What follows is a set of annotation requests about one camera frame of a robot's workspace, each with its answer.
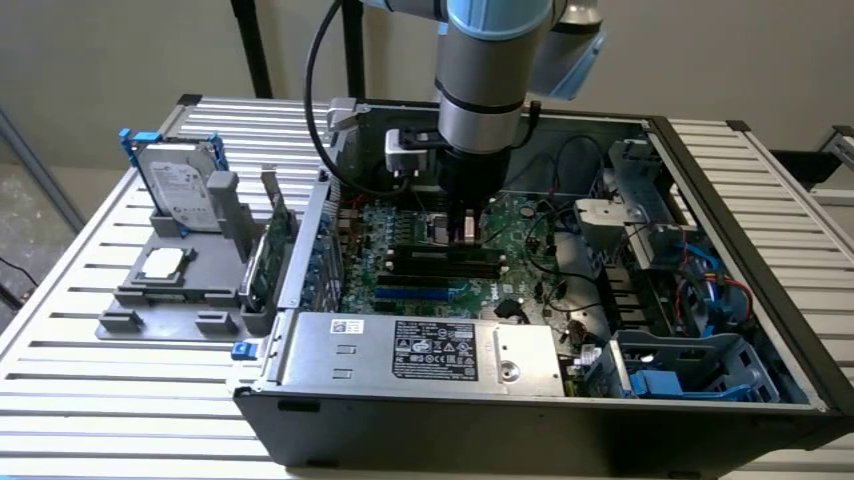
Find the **slotted aluminum surface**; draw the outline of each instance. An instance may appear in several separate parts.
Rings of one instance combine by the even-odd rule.
[[[205,98],[168,123],[171,131],[220,132],[241,176],[241,200],[259,218],[269,214],[260,164],[300,165],[296,170],[319,165],[295,102]],[[283,186],[292,180],[301,185],[300,175],[281,176]],[[288,205],[299,209],[304,196],[295,189]],[[228,397],[229,344],[105,342],[95,337],[97,314],[151,233],[149,212],[151,199],[128,172],[0,338],[0,475],[435,478],[285,470],[268,460]],[[851,319],[819,318],[836,331],[836,337],[823,338],[842,342],[839,352],[854,362],[854,349],[846,350],[849,342],[839,340],[850,338]],[[842,480],[854,471],[853,450],[849,436],[815,452],[779,451],[726,478]]]

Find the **open computer chassis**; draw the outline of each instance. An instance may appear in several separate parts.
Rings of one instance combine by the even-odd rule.
[[[328,139],[344,171],[364,182],[376,178],[385,130],[435,125],[436,113],[428,103],[336,99]],[[562,167],[563,148],[556,162],[538,161],[543,151],[554,152],[562,139],[576,134],[590,135],[610,150],[606,159],[596,158],[594,142],[580,142],[575,147],[583,148],[572,149]],[[615,150],[627,144],[639,146],[639,158]],[[486,260],[480,275],[491,279],[475,281],[471,274],[463,283],[424,283],[422,278],[407,280],[412,285],[380,277],[389,270],[393,275],[396,265],[407,278],[417,277],[424,267],[400,260],[422,251],[395,251],[401,236],[403,243],[415,239],[423,244],[428,257],[442,244],[440,194],[431,188],[431,173],[416,182],[419,195],[389,202],[341,192],[320,174],[273,331],[259,346],[259,360],[244,362],[260,365],[261,374],[247,378],[244,373],[232,382],[235,401],[273,460],[345,469],[716,478],[770,451],[812,449],[847,433],[854,390],[668,120],[544,111],[510,171],[520,172],[512,185],[487,207],[486,220],[474,222],[482,227],[478,241],[495,238],[503,249],[498,264]],[[548,217],[543,209],[575,198],[584,200],[562,218],[559,230],[566,231],[554,235],[564,253],[546,269],[596,276],[599,285],[566,279],[568,289],[552,303],[563,281],[542,272],[531,279],[516,260],[534,247],[552,247],[551,231],[543,229],[554,229],[556,221],[528,226],[534,218]],[[526,219],[531,210],[534,217]],[[523,216],[511,220],[508,212]],[[514,222],[526,221],[516,228]],[[361,230],[353,233],[356,224]],[[676,227],[667,233],[662,225]],[[672,296],[652,302],[658,313],[620,303],[626,295],[615,294],[622,291],[615,284],[636,283],[635,274],[654,270],[656,263],[687,265],[687,247],[684,257],[682,249],[668,257],[656,247],[660,234],[668,235],[667,246],[679,241],[704,245],[724,272],[718,278],[748,287],[752,334],[723,327],[703,332],[690,318],[691,306],[688,318],[675,321]],[[535,257],[548,262],[550,254],[540,250]],[[536,279],[551,282],[547,293]],[[642,287],[631,288],[643,296]],[[660,291],[652,293],[662,297]],[[502,311],[507,299],[516,303]],[[562,315],[560,310],[572,309],[567,306],[588,301],[594,307]],[[743,301],[732,303],[727,314],[743,307]],[[582,325],[580,334],[568,328],[571,320]],[[543,343],[543,331],[552,341]],[[476,344],[474,368],[448,367],[439,350],[422,353],[435,353],[440,367],[409,365],[416,341],[436,340],[442,350],[448,346],[442,339],[455,336],[456,343],[448,344],[458,352],[462,340]],[[716,352],[714,358],[703,357],[704,349]],[[598,359],[590,357],[594,350]],[[738,368],[759,364],[754,376],[768,383],[763,392],[754,389],[726,401],[718,394],[728,386],[722,379],[734,373],[727,370],[739,358],[734,355],[740,355]],[[696,370],[703,358],[711,365]],[[678,373],[686,391],[694,384],[703,393],[688,399],[687,392],[680,396],[682,390],[656,385],[651,377],[648,384],[635,383],[634,374],[650,363]],[[560,376],[556,382],[552,375]]]

